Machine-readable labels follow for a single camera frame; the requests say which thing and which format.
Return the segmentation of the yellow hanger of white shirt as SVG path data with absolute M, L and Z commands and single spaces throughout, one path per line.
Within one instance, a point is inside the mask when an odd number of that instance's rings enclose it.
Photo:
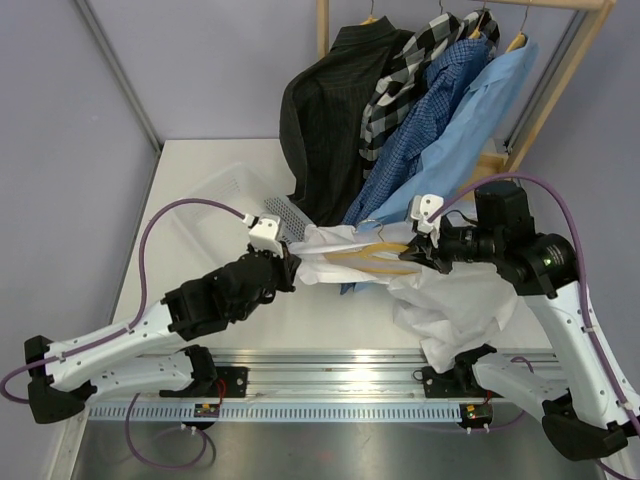
M 333 263 L 349 264 L 350 268 L 368 274 L 411 275 L 417 271 L 410 262 L 400 259 L 400 255 L 408 249 L 407 245 L 384 240 L 382 237 L 384 225 L 380 221 L 363 220 L 358 227 L 364 225 L 372 225 L 376 228 L 380 242 L 348 251 L 325 253 L 324 257 Z

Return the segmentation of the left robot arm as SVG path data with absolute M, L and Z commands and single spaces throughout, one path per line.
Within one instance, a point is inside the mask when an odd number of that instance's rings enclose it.
M 69 419 L 108 396 L 153 391 L 162 397 L 208 396 L 217 372 L 196 339 L 247 320 L 279 292 L 293 292 L 300 263 L 288 250 L 250 248 L 238 260 L 143 305 L 131 320 L 64 341 L 27 340 L 27 403 L 35 422 Z

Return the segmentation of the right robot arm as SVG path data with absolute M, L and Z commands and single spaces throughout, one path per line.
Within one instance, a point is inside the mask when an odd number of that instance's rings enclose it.
M 407 212 L 414 238 L 401 259 L 440 276 L 465 263 L 488 263 L 532 310 L 549 339 L 568 387 L 555 389 L 536 374 L 482 344 L 438 372 L 421 371 L 427 395 L 496 394 L 542 425 L 555 449 L 571 461 L 599 460 L 639 433 L 639 395 L 627 381 L 592 310 L 578 236 L 539 233 L 523 188 L 506 174 L 469 186 L 477 220 L 454 227 L 447 203 L 418 195 Z

